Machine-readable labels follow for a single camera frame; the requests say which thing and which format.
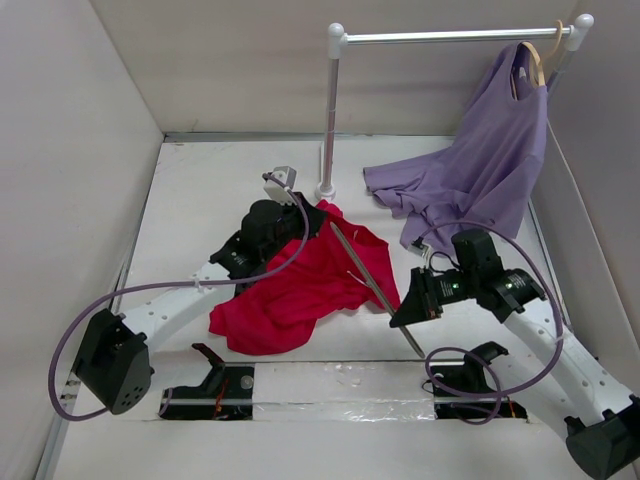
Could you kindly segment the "red t-shirt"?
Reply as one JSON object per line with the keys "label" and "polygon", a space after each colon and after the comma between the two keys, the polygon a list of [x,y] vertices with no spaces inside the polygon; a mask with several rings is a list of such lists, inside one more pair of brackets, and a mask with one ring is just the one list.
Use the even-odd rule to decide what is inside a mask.
{"label": "red t-shirt", "polygon": [[209,314],[209,332],[226,339],[227,348],[246,355],[285,353],[306,344],[319,319],[335,311],[356,310],[371,301],[382,305],[335,236],[336,225],[394,308],[400,306],[389,244],[367,227],[344,219],[327,201],[318,235],[287,268],[217,305]]}

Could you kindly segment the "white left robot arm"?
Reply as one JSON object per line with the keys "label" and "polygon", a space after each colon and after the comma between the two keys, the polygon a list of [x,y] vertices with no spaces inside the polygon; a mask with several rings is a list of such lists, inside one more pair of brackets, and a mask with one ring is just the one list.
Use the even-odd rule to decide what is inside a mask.
{"label": "white left robot arm", "polygon": [[304,248],[327,219],[300,193],[289,203],[258,200],[237,232],[188,281],[159,285],[161,295],[115,314],[94,310],[72,371],[113,415],[132,409],[152,385],[151,356],[191,321],[230,300],[241,286],[270,277],[268,263],[292,241]]}

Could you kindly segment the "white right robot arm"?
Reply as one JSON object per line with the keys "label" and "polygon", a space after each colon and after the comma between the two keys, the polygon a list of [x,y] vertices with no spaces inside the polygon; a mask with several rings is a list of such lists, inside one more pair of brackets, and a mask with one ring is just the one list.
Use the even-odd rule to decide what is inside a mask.
{"label": "white right robot arm", "polygon": [[409,291],[390,325],[434,320],[444,306],[473,299],[517,336],[543,364],[532,374],[508,350],[486,342],[463,353],[463,362],[439,377],[432,354],[425,369],[448,397],[472,401],[508,397],[548,425],[580,469],[608,479],[639,458],[639,398],[617,381],[567,330],[557,301],[536,267],[504,268],[495,230],[470,222],[455,234],[450,270],[411,271]]}

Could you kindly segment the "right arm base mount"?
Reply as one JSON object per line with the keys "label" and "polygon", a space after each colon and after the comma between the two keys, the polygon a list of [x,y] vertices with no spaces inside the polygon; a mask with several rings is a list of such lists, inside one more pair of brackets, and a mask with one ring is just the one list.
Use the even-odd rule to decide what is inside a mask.
{"label": "right arm base mount", "polygon": [[457,358],[440,358],[444,352],[444,348],[439,348],[427,356],[428,378],[422,384],[422,388],[433,395],[437,420],[483,425],[492,418],[492,413],[494,419],[528,419],[526,409],[508,396],[496,407],[493,396],[496,382],[488,367],[493,360],[509,355],[506,348],[490,341],[470,351],[450,349],[460,354]]}

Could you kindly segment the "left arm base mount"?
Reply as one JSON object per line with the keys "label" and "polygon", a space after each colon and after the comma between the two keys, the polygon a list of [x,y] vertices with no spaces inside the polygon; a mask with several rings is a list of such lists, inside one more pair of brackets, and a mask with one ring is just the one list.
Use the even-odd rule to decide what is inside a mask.
{"label": "left arm base mount", "polygon": [[175,421],[252,420],[255,364],[225,362],[204,343],[191,348],[207,359],[209,371],[195,386],[164,390],[158,416]]}

